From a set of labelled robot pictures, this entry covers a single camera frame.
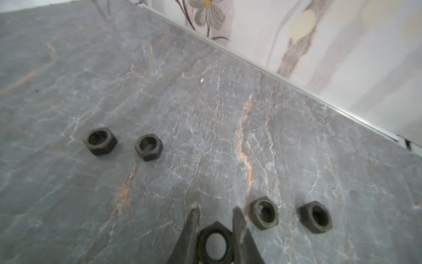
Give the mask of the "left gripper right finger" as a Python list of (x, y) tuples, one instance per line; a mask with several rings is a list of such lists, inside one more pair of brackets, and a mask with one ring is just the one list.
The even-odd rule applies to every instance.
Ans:
[(233, 242), (235, 264), (264, 264), (245, 217), (238, 206), (233, 209)]

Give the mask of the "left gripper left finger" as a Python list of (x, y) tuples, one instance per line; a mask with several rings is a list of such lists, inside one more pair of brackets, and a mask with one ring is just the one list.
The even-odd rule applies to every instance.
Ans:
[(192, 209), (184, 224), (167, 264), (197, 264), (198, 234), (200, 228), (200, 208)]

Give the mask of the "black hex nut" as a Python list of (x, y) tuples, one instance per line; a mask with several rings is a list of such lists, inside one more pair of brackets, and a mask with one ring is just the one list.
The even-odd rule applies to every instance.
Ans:
[(318, 201), (309, 202), (299, 208), (301, 223), (312, 233), (326, 233), (333, 227), (329, 210)]
[(155, 134), (141, 136), (135, 144), (135, 151), (145, 161), (156, 160), (163, 150), (163, 143)]
[(110, 154), (117, 143), (117, 138), (106, 127), (91, 130), (84, 140), (87, 149), (95, 156)]
[(250, 203), (248, 216), (254, 225), (262, 231), (279, 223), (278, 207), (266, 196)]
[[(221, 235), (225, 242), (225, 253), (219, 259), (214, 259), (207, 253), (206, 242), (212, 234)], [(198, 236), (197, 246), (200, 262), (203, 264), (231, 264), (234, 261), (234, 242), (232, 236), (232, 232), (218, 221), (201, 230)]]

